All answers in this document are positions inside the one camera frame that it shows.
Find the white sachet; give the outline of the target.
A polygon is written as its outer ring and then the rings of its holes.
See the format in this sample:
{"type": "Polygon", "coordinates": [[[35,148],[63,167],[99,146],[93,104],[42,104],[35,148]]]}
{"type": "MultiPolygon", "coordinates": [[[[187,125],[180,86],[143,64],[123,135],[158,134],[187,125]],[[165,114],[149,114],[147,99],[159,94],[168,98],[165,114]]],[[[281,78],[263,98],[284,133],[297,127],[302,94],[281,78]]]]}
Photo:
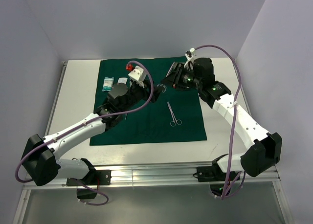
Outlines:
{"type": "Polygon", "coordinates": [[[119,78],[119,79],[118,79],[118,83],[126,84],[127,81],[128,81],[128,78],[125,78],[125,77],[122,77],[122,78],[119,78]]]}

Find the dark green surgical cloth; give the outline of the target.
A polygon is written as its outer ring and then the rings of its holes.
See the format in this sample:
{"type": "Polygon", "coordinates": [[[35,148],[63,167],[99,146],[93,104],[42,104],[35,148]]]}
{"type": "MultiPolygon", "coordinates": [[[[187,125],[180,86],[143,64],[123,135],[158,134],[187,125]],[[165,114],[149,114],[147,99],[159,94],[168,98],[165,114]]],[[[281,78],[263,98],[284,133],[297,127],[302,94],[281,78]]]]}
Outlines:
{"type": "MultiPolygon", "coordinates": [[[[185,63],[186,58],[155,58],[155,59],[107,59],[100,62],[94,109],[99,107],[107,96],[103,92],[105,77],[113,77],[114,83],[122,77],[127,77],[126,64],[136,60],[143,64],[152,76],[155,85],[160,84],[173,62],[185,63]]],[[[201,111],[200,98],[196,90],[177,91],[169,88],[161,93],[155,103],[149,103],[143,109],[128,114],[113,129],[98,134],[90,139],[90,146],[189,142],[207,140],[201,111]],[[172,117],[167,102],[171,104],[181,125],[170,126],[172,117]]]]}

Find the white gauze packet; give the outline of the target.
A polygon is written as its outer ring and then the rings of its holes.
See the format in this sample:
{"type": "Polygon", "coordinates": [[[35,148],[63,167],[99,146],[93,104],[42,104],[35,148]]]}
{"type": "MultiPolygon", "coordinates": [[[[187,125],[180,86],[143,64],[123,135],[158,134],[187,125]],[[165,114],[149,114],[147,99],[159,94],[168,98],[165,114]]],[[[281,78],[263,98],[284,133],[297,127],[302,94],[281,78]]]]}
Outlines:
{"type": "Polygon", "coordinates": [[[105,77],[103,81],[103,87],[102,91],[110,91],[114,84],[114,78],[113,77],[105,77]]]}

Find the steel surgical scissors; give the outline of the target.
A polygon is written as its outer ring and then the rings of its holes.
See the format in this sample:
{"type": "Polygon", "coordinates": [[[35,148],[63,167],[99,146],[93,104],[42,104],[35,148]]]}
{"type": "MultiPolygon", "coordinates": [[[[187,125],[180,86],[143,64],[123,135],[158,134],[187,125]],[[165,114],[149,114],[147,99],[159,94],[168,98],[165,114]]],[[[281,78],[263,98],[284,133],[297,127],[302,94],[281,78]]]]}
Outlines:
{"type": "Polygon", "coordinates": [[[168,105],[168,109],[169,109],[171,117],[172,117],[172,121],[170,122],[170,126],[175,127],[176,125],[181,125],[182,121],[180,119],[176,118],[176,116],[173,112],[173,109],[171,107],[171,104],[169,102],[167,102],[167,105],[168,105]]]}

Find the metal surgical kit tray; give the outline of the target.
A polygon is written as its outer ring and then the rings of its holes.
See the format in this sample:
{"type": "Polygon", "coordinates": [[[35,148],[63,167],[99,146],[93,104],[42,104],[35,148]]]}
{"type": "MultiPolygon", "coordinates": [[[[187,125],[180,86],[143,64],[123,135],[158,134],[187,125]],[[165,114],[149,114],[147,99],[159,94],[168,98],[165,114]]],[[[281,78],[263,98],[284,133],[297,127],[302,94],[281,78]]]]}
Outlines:
{"type": "Polygon", "coordinates": [[[173,69],[175,68],[175,66],[176,66],[176,62],[173,62],[173,64],[171,65],[170,69],[169,69],[168,72],[167,72],[166,77],[173,71],[173,69]]]}

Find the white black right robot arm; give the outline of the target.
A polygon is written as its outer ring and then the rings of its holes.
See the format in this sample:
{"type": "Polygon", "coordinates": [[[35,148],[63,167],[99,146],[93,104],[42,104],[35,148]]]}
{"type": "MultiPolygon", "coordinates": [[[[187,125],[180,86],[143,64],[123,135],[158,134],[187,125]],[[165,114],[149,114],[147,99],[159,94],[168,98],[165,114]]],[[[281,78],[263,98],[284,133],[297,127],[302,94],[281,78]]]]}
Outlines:
{"type": "Polygon", "coordinates": [[[197,58],[191,65],[173,63],[162,84],[176,90],[196,90],[201,100],[231,125],[231,134],[237,134],[246,151],[224,154],[214,159],[211,170],[214,179],[227,174],[246,172],[256,177],[280,161],[282,138],[260,126],[235,100],[231,90],[215,79],[214,66],[209,58],[197,58]]]}

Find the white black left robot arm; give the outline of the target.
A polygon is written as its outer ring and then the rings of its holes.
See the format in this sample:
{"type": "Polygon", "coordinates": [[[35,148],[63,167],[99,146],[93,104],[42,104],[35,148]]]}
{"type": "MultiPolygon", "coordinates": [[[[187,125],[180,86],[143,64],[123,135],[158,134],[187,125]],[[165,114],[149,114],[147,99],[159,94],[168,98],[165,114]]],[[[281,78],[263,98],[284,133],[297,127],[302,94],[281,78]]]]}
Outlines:
{"type": "Polygon", "coordinates": [[[55,178],[77,179],[84,184],[95,181],[96,169],[86,158],[69,160],[62,156],[83,141],[102,134],[119,124],[123,116],[139,101],[156,102],[163,87],[151,86],[145,80],[143,86],[132,82],[114,84],[101,106],[80,122],[58,133],[41,138],[31,136],[22,155],[22,165],[37,186],[43,186],[55,178]]]}

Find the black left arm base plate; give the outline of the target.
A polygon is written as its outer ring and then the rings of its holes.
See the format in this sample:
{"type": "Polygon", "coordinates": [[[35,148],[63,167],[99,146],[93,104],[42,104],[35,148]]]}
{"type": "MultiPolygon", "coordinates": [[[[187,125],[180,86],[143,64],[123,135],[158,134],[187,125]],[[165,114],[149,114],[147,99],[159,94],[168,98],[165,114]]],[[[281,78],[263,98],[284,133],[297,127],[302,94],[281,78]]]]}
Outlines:
{"type": "Polygon", "coordinates": [[[84,185],[109,185],[111,182],[111,170],[96,170],[88,179],[80,180],[84,185]]]}

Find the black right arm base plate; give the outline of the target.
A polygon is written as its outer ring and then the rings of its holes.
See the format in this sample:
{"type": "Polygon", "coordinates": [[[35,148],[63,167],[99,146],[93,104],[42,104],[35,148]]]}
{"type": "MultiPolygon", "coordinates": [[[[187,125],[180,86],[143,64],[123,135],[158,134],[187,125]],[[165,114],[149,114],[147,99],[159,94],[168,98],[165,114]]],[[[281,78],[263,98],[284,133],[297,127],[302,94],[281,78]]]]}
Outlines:
{"type": "Polygon", "coordinates": [[[198,182],[216,182],[225,181],[226,173],[224,173],[218,165],[200,166],[196,168],[193,177],[198,182]]]}

